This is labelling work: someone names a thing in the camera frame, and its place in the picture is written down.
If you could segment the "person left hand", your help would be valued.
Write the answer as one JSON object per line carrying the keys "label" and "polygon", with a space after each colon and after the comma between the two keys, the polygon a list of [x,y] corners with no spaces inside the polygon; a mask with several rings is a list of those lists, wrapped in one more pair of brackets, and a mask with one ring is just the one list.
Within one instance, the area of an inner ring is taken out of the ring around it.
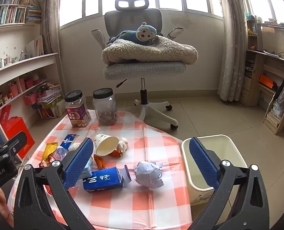
{"label": "person left hand", "polygon": [[8,222],[11,227],[14,227],[14,218],[9,211],[6,203],[6,197],[3,190],[0,188],[0,214]]}

